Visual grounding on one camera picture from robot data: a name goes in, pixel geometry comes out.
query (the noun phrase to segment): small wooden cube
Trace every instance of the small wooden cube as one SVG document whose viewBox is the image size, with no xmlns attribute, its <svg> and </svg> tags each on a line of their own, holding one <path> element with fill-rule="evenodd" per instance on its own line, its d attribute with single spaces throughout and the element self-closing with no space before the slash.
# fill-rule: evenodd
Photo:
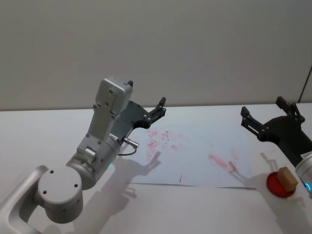
<svg viewBox="0 0 312 234">
<path fill-rule="evenodd" d="M 278 170 L 277 179 L 288 193 L 294 191 L 298 184 L 297 179 L 287 167 L 282 167 Z"/>
</svg>

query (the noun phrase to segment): white paper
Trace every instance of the white paper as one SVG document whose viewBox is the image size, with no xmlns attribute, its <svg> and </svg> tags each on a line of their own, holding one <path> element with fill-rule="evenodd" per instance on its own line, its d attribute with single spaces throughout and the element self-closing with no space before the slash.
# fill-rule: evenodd
<svg viewBox="0 0 312 234">
<path fill-rule="evenodd" d="M 146 173 L 129 183 L 254 187 L 240 126 L 153 124 L 134 130 L 130 139 L 140 146 L 126 158 L 145 167 Z M 124 153 L 131 150 L 127 147 Z"/>
</svg>

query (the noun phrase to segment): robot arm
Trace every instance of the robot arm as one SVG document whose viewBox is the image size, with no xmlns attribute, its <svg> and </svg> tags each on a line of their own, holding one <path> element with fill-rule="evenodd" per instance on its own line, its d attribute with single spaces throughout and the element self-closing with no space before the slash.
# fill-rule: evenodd
<svg viewBox="0 0 312 234">
<path fill-rule="evenodd" d="M 93 105 L 94 115 L 89 130 L 77 152 L 65 167 L 48 170 L 36 168 L 0 205 L 0 233 L 39 234 L 27 224 L 37 205 L 56 223 L 76 219 L 83 208 L 82 190 L 92 188 L 119 154 L 135 128 L 149 128 L 163 117 L 163 97 L 151 112 L 130 101 L 133 82 L 115 78 L 102 80 Z"/>
<path fill-rule="evenodd" d="M 296 173 L 306 186 L 311 197 L 312 185 L 312 141 L 301 130 L 305 121 L 295 103 L 287 103 L 278 97 L 276 104 L 286 116 L 271 119 L 265 124 L 255 120 L 246 107 L 242 108 L 241 125 L 255 134 L 260 141 L 276 144 L 296 168 Z"/>
</svg>

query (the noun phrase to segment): black mechanical part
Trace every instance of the black mechanical part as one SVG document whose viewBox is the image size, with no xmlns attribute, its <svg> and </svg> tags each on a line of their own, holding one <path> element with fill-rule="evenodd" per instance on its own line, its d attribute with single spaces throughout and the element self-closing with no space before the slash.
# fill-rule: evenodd
<svg viewBox="0 0 312 234">
<path fill-rule="evenodd" d="M 165 116 L 166 109 L 163 108 L 166 98 L 162 98 L 155 109 L 147 112 L 139 104 L 129 101 L 127 108 L 115 120 L 111 134 L 117 137 L 119 144 L 122 145 L 123 139 L 128 137 L 135 128 L 149 128 L 152 123 Z"/>
<path fill-rule="evenodd" d="M 302 160 L 301 155 L 312 151 L 312 141 L 301 130 L 301 124 L 305 119 L 295 103 L 287 103 L 284 98 L 278 97 L 276 105 L 287 115 L 261 124 L 250 115 L 246 107 L 243 107 L 241 125 L 255 134 L 258 140 L 276 144 L 289 161 L 297 166 Z"/>
</svg>

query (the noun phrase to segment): tabletop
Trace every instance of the tabletop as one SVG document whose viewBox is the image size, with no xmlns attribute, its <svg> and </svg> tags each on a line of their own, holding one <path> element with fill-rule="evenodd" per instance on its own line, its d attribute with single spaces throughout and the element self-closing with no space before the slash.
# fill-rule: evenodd
<svg viewBox="0 0 312 234">
<path fill-rule="evenodd" d="M 159 120 L 171 124 L 239 126 L 242 106 L 168 107 Z M 247 105 L 264 123 L 284 115 L 276 105 Z M 312 104 L 298 104 L 312 138 Z M 87 132 L 92 110 L 0 112 L 0 201 L 35 167 L 61 167 Z M 288 199 L 272 195 L 266 177 L 279 167 L 294 167 L 280 149 L 246 136 L 256 189 L 125 184 L 131 157 L 110 167 L 95 187 L 83 192 L 84 208 L 68 224 L 56 224 L 37 207 L 29 223 L 44 234 L 305 234 L 312 232 L 312 200 L 299 183 Z"/>
</svg>

